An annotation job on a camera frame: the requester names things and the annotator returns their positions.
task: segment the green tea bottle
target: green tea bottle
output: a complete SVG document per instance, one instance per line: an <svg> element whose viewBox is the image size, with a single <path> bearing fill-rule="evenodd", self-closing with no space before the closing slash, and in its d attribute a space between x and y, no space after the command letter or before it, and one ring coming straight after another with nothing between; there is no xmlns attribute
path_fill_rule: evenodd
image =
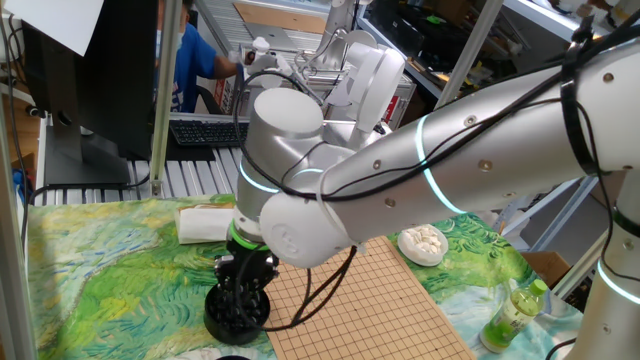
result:
<svg viewBox="0 0 640 360"><path fill-rule="evenodd" d="M480 332L484 346L501 353L544 307L543 295L547 285L540 279L528 287L515 289L498 313Z"/></svg>

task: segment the white bowl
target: white bowl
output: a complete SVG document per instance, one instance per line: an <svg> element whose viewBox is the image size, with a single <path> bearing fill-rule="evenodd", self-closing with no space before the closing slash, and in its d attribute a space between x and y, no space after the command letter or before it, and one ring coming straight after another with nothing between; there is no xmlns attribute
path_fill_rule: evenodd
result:
<svg viewBox="0 0 640 360"><path fill-rule="evenodd" d="M402 251L402 253L414 263L422 266L436 266L440 264L440 262L442 261L442 257L449 250L449 242L447 241L447 238L444 236L444 234L435 227L431 225L425 225L421 227L431 228L431 230L433 230L438 235L438 241L440 241L441 244L440 252L438 252L437 254L432 254L420 249L413 243L413 241L411 240L411 236L407 234L406 230L401 232L400 236L398 236L398 247L400 248L400 251Z"/></svg>

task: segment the white towel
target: white towel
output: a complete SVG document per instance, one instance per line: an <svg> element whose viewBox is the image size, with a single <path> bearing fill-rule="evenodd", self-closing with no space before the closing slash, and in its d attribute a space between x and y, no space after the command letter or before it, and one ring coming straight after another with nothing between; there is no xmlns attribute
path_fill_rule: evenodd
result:
<svg viewBox="0 0 640 360"><path fill-rule="evenodd" d="M233 209L197 205L178 209L175 217L180 244L226 241Z"/></svg>

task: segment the person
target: person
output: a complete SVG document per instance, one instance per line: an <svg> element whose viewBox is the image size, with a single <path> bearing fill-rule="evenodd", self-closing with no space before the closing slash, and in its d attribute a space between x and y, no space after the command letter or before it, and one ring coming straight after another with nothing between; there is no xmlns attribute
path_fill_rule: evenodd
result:
<svg viewBox="0 0 640 360"><path fill-rule="evenodd" d="M236 75L237 64L224 56L216 54L216 50L207 44L198 30L189 24L189 10L195 0L182 0L180 30L178 33L178 53L171 98L172 112L193 113L196 109L197 77L207 79L225 79ZM156 59L160 58L160 40L164 18L164 0L158 6L158 33Z"/></svg>

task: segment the green patterned cloth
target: green patterned cloth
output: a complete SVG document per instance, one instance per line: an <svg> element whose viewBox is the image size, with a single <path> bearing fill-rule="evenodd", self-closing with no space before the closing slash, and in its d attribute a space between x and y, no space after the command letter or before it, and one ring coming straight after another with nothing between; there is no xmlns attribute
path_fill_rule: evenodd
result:
<svg viewBox="0 0 640 360"><path fill-rule="evenodd" d="M226 253L224 243L178 244L178 208L233 200L215 195L33 208L28 276L39 357L275 358L265 334L243 347L227 346L203 325L204 298L216 283L214 257ZM474 215L435 225L449 238L445 260L435 268L409 266L474 352L491 356L478 345L479 328L507 289L535 274ZM549 321L529 326L512 348L548 350L579 326L581 315L572 309L550 307Z"/></svg>
<svg viewBox="0 0 640 360"><path fill-rule="evenodd" d="M489 352L478 333L514 288L538 276L518 251L475 214L433 225L449 241L443 261L423 267L403 258L478 359L544 359L555 344L576 337L582 313L547 292L545 309L511 346L500 355ZM397 235L389 236L396 248Z"/></svg>

